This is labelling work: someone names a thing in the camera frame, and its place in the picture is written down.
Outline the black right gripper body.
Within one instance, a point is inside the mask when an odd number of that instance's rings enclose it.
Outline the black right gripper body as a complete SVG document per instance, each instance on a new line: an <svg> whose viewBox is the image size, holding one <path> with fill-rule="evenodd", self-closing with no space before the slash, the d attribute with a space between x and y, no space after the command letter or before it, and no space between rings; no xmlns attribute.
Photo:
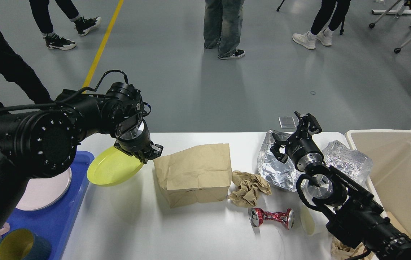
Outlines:
<svg viewBox="0 0 411 260"><path fill-rule="evenodd" d="M282 163L286 163L290 158L293 163L297 163L303 156L310 153L320 155L320 161L324 161L324 156L319 147L314 143L311 137L304 139L282 140L281 146L284 146L284 153L281 158Z"/></svg>

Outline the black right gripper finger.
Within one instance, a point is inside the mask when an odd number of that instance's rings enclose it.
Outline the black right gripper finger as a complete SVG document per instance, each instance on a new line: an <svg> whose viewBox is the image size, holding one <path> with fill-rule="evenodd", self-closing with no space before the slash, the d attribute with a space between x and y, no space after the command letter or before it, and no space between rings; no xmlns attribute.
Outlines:
<svg viewBox="0 0 411 260"><path fill-rule="evenodd" d="M295 140L311 139L313 135L323 131L316 117L310 113L304 116L298 111L295 111L294 113L299 120L296 131L294 132Z"/></svg>
<svg viewBox="0 0 411 260"><path fill-rule="evenodd" d="M288 141L281 140L280 136L276 133L272 133L271 135L274 139L274 143L273 146L270 148L270 152L273 153L276 160L278 160L281 163L286 163L288 160L288 154L285 151L285 147L286 145L288 145Z"/></svg>

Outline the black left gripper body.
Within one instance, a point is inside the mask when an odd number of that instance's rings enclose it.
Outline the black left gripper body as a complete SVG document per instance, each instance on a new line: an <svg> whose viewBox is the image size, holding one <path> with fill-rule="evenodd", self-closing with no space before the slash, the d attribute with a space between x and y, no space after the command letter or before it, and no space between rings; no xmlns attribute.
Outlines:
<svg viewBox="0 0 411 260"><path fill-rule="evenodd" d="M136 130L127 131L120 138L117 138L113 146L129 156L135 157L135 153L144 153L147 157L150 143L153 142L150 139L149 129L146 122L142 121Z"/></svg>

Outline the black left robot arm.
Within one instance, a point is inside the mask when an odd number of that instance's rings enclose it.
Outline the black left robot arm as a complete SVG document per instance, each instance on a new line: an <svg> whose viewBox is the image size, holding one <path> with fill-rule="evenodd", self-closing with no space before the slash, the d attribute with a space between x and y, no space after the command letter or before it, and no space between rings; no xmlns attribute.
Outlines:
<svg viewBox="0 0 411 260"><path fill-rule="evenodd" d="M161 156L144 117L141 92L115 82L106 94L96 88L63 90L54 102L0 109L0 228L14 211L30 179L58 176L71 166L77 146L99 133L114 138L114 147L146 164Z"/></svg>

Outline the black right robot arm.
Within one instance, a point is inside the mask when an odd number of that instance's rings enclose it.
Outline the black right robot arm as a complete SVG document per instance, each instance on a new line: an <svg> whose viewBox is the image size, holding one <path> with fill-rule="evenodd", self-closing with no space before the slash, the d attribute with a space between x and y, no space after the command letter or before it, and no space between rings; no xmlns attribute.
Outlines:
<svg viewBox="0 0 411 260"><path fill-rule="evenodd" d="M352 248L365 246L366 252L355 260L370 253L380 260L411 260L411 239L381 216L384 209L373 194L335 167L326 166L312 139L322 131L316 118L309 113L295 115L299 120L296 131L286 140L273 134L270 151L282 163L291 159L301 172L296 191L303 204L328 218L328 232L341 243Z"/></svg>

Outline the crumpled paper under arm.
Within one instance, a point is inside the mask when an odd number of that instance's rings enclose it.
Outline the crumpled paper under arm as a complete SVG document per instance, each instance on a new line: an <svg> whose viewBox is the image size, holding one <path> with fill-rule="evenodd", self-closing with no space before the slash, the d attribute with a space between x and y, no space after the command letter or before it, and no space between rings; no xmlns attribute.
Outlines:
<svg viewBox="0 0 411 260"><path fill-rule="evenodd" d="M336 260L346 260L366 252L366 247L360 243L356 248L344 245L336 237L332 238L331 256Z"/></svg>

